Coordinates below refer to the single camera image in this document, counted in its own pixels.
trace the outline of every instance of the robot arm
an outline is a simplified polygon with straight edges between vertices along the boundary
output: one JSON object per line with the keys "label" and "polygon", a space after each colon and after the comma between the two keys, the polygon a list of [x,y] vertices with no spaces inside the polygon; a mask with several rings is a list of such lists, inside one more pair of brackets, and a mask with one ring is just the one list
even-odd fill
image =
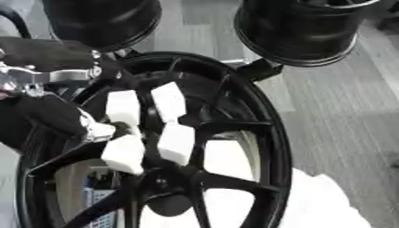
{"label": "robot arm", "polygon": [[0,99],[14,100],[21,115],[70,137],[106,141],[115,127],[97,123],[46,88],[72,82],[89,85],[118,74],[116,62],[75,42],[0,38]]}

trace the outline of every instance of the cable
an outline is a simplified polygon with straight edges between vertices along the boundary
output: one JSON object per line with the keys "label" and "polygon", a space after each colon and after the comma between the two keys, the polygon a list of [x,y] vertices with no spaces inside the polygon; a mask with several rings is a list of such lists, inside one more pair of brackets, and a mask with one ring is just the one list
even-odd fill
{"label": "cable", "polygon": [[27,38],[27,39],[32,38],[32,36],[29,33],[27,24],[21,18],[21,16],[12,8],[10,8],[5,4],[0,4],[0,15],[4,16],[14,24],[15,28],[17,28],[22,38]]}

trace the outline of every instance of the wheel spoke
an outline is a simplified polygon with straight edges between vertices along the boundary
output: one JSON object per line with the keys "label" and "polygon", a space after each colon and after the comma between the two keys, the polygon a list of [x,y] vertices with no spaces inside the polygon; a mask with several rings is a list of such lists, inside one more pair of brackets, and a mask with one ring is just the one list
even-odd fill
{"label": "wheel spoke", "polygon": [[32,168],[29,175],[33,176],[51,176],[58,169],[77,163],[79,161],[98,159],[102,155],[107,142],[93,142],[79,145],[69,152],[61,154],[54,159],[46,161],[44,164]]}
{"label": "wheel spoke", "polygon": [[224,88],[229,84],[229,82],[230,75],[225,75],[220,81],[219,86],[215,90],[212,100],[209,102],[209,104],[204,103],[200,111],[203,111],[205,108],[214,108],[217,105],[219,99],[226,93],[226,90],[224,90]]}
{"label": "wheel spoke", "polygon": [[211,228],[204,193],[199,187],[191,194],[191,203],[197,216],[200,228]]}
{"label": "wheel spoke", "polygon": [[143,204],[138,201],[127,203],[124,208],[125,228],[139,228]]}
{"label": "wheel spoke", "polygon": [[143,167],[144,168],[154,168],[159,167],[162,164],[162,157],[160,156],[159,150],[157,148],[159,137],[154,133],[147,134],[147,149],[144,153]]}
{"label": "wheel spoke", "polygon": [[254,204],[241,227],[258,227],[259,224],[264,224],[265,219],[267,219],[265,208],[268,205],[270,205],[270,201],[266,197],[255,198]]}
{"label": "wheel spoke", "polygon": [[125,187],[121,187],[114,191],[111,195],[100,200],[98,203],[92,205],[88,209],[79,213],[72,220],[70,220],[63,228],[81,228],[90,224],[95,219],[105,216],[108,213],[118,210],[125,206],[126,198],[129,198],[131,193]]}
{"label": "wheel spoke", "polygon": [[231,176],[217,175],[205,172],[201,174],[200,180],[207,189],[234,189],[251,192],[254,195],[263,193],[276,193],[280,191],[276,186],[263,186],[257,182],[251,182]]}
{"label": "wheel spoke", "polygon": [[197,168],[204,167],[205,160],[205,143],[198,142],[195,143],[194,149],[192,150],[189,164]]}
{"label": "wheel spoke", "polygon": [[209,121],[199,125],[197,130],[209,134],[234,131],[250,131],[262,134],[268,131],[272,125],[270,121]]}

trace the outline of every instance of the metal bracket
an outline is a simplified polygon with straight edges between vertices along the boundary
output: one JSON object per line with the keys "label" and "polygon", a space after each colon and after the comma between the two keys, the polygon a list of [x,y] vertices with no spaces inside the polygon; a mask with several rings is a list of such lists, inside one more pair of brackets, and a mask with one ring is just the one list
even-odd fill
{"label": "metal bracket", "polygon": [[244,65],[237,68],[240,74],[248,77],[251,81],[262,81],[269,77],[280,75],[284,66],[268,61],[266,59],[260,59],[253,61],[248,65]]}

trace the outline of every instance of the black wheel rim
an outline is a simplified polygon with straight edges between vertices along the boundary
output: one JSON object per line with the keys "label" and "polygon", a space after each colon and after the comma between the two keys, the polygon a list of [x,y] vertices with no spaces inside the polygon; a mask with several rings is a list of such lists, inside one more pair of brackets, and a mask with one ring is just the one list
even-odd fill
{"label": "black wheel rim", "polygon": [[[256,198],[242,227],[277,227],[289,196],[292,165],[289,142],[284,127],[277,112],[263,93],[247,79],[238,76],[234,69],[218,61],[194,54],[146,53],[124,59],[121,63],[134,75],[134,78],[150,79],[131,81],[130,78],[126,82],[124,78],[131,77],[126,76],[116,83],[117,86],[128,86],[135,89],[139,86],[138,91],[141,93],[141,98],[145,97],[146,93],[146,90],[142,90],[142,88],[154,86],[154,81],[151,80],[155,77],[154,74],[159,74],[161,71],[164,73],[179,72],[178,75],[164,75],[164,77],[158,78],[155,82],[156,86],[170,79],[176,80],[176,83],[179,84],[181,82],[178,81],[178,78],[184,72],[190,84],[192,84],[191,74],[206,77],[207,80],[215,83],[215,90],[208,103],[216,104],[217,98],[222,94],[229,94],[234,99],[240,97],[241,107],[244,107],[244,112],[249,113],[251,117],[250,119],[239,119],[238,111],[233,113],[231,119],[216,119],[215,121],[211,119],[212,121],[198,122],[191,121],[190,118],[182,118],[181,121],[184,124],[193,125],[197,132],[201,132],[198,134],[200,137],[196,139],[196,146],[189,166],[167,168],[154,166],[146,168],[145,174],[139,177],[124,175],[126,178],[122,179],[123,183],[114,193],[78,214],[68,223],[63,221],[58,202],[54,197],[53,174],[57,169],[75,162],[99,158],[105,143],[88,144],[77,150],[61,153],[61,148],[65,148],[67,140],[41,127],[36,127],[27,140],[25,154],[18,167],[16,203],[20,226],[22,228],[84,227],[95,218],[112,210],[123,208],[125,211],[129,211],[126,201],[134,201],[137,208],[142,208],[151,199],[167,197],[170,194],[182,194],[190,199],[200,227],[207,228],[211,226],[203,203],[203,191],[208,188],[226,188],[248,191]],[[103,106],[105,105],[105,102],[99,101],[105,100],[104,97],[109,90],[109,85],[91,87],[76,97],[75,101],[82,103],[95,118],[99,119],[103,116]],[[203,145],[209,136],[233,130],[247,130],[256,135],[261,162],[259,182],[211,174],[203,169]],[[152,181],[156,179],[154,176],[159,174],[165,175],[174,188],[168,188],[163,192],[149,193],[152,192]],[[133,214],[136,217],[129,217],[126,220],[131,222],[130,227],[140,227],[140,219],[136,219],[140,217],[140,209]]]}
{"label": "black wheel rim", "polygon": [[239,37],[240,41],[252,52],[262,56],[263,58],[266,58],[267,60],[270,61],[276,61],[288,66],[313,68],[313,67],[322,67],[325,65],[330,65],[334,62],[346,58],[347,55],[354,50],[354,47],[356,45],[357,35],[355,34],[350,45],[341,53],[338,53],[334,56],[330,56],[328,58],[319,59],[319,60],[312,60],[312,61],[288,58],[275,51],[274,50],[275,48],[274,49],[264,48],[261,45],[258,45],[254,39],[248,37],[246,31],[244,31],[243,26],[241,25],[242,14],[243,14],[243,8],[240,7],[234,17],[234,28],[236,30],[236,34]]}

